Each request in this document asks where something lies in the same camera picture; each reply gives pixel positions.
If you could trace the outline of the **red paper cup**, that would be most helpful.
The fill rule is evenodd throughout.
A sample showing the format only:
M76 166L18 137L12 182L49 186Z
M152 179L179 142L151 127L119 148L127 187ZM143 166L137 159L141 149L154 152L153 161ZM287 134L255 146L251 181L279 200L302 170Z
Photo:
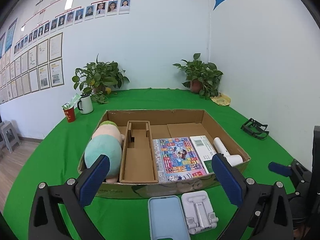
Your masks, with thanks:
M63 106L62 109L63 109L63 112L64 112L65 117L67 119L67 122L74 122L75 121L74 107Z

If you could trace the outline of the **right potted green plant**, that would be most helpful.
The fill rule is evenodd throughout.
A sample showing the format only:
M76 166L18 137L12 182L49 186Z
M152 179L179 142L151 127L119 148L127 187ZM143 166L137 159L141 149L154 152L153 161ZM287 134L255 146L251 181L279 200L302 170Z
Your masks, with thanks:
M219 85L223 72L218 70L216 64L212 62L203 62L200 53L193 55L193 60L187 61L182 59L184 65L175 63L177 67L186 75L186 81L182 85L200 97L209 99L218 96Z

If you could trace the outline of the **green tablecloth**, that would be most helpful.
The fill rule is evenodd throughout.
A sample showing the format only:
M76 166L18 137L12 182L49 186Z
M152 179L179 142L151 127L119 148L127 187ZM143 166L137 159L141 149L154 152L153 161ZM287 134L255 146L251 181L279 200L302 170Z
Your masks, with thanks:
M268 170L272 161L287 165L292 157L272 138L258 140L241 130L245 117L231 107L179 89L123 90L110 97L108 104L95 105L88 115L77 114L74 122L62 120L23 166L4 206L4 218L17 238L27 239L30 210L41 182L60 185L78 176L80 157L106 110L116 109L204 109L249 154L244 171L262 184L281 181L288 193L294 191L289 178ZM148 201L146 199L106 199L96 197L86 207L92 222L106 239L149 239Z

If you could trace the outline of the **white handheld fan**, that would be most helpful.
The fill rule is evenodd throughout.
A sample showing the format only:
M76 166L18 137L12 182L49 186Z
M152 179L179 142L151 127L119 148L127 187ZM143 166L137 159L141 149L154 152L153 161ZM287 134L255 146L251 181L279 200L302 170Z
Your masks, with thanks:
M231 155L219 137L214 138L213 145L216 149L216 152L221 153L232 167L243 163L241 155Z

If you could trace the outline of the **left potted green plant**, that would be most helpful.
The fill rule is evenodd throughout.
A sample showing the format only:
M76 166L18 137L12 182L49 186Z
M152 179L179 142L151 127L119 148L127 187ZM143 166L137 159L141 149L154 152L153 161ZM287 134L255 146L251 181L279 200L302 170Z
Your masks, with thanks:
M112 89L120 89L129 78L125 70L117 62L103 62L96 57L95 62L89 62L82 68L76 68L72 77L73 88L82 95L89 95L98 104L108 103L108 95Z

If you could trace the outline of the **pastel plush toy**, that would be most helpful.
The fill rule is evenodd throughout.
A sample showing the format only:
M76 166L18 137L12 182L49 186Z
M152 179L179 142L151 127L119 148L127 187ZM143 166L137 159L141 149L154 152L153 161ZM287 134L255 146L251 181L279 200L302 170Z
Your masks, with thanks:
M110 169L106 182L116 183L119 179L122 158L122 146L125 136L121 134L118 126L111 121L102 122L92 135L84 152L84 161L90 168L100 155L108 156Z

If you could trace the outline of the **cardboard divider insert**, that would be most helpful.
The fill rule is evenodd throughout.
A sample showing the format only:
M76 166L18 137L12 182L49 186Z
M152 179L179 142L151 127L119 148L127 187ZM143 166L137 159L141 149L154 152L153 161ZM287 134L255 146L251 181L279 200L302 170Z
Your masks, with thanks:
M119 181L122 184L159 182L149 121L128 121Z

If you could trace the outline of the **framed certificates wall group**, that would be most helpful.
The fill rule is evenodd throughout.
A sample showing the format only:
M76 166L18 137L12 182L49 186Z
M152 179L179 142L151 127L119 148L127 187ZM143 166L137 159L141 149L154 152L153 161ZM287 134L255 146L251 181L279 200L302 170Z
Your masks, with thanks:
M1 104L22 96L63 86L63 33L34 45L11 63L1 61Z

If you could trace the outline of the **white green carton box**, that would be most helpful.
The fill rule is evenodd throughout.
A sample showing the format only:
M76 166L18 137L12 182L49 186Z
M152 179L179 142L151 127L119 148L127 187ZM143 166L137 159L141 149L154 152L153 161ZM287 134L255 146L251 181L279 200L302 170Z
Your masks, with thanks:
M190 137L193 147L207 174L213 173L212 158L216 150L205 135Z

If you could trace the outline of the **white folding phone stand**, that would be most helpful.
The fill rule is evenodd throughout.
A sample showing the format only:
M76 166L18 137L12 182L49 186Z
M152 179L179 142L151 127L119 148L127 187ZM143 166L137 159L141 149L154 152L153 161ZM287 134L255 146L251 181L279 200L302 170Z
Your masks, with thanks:
M195 235L217 227L219 219L206 191L184 193L181 196L188 231Z

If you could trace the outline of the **black plastic frame holder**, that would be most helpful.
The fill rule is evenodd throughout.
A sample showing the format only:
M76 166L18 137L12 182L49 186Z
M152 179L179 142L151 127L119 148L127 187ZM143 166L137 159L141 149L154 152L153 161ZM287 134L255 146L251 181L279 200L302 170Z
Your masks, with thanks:
M269 131L266 130L267 127L268 125L261 124L257 120L250 118L242 124L241 129L256 139L264 140L269 135Z

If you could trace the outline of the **light blue phone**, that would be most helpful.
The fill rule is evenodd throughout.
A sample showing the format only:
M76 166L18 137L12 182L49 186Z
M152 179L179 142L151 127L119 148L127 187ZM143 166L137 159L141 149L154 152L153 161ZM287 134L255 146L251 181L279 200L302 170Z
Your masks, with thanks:
M190 239L180 198L153 197L148 200L150 239Z

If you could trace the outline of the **grey plastic stool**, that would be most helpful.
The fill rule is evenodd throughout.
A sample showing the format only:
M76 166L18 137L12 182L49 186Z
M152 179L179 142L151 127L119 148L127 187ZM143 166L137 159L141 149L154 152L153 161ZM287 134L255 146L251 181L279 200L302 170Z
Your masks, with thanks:
M5 142L5 145L10 153L13 152L13 147L21 144L21 141L17 135L16 129L11 122L1 122L1 137Z

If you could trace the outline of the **large shallow cardboard box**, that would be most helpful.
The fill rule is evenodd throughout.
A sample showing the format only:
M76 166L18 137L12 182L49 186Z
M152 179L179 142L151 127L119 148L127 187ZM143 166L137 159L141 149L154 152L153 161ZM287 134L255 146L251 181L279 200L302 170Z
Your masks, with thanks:
M218 184L213 155L222 153L243 171L250 156L204 110L106 111L99 124L123 136L119 172L97 196L139 199L183 194Z

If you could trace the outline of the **colourful board game box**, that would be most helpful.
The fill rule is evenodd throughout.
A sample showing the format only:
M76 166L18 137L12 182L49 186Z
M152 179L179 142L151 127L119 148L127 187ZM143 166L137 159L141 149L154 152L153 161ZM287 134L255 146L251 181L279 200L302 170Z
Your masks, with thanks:
M205 176L207 173L188 137L154 139L160 183Z

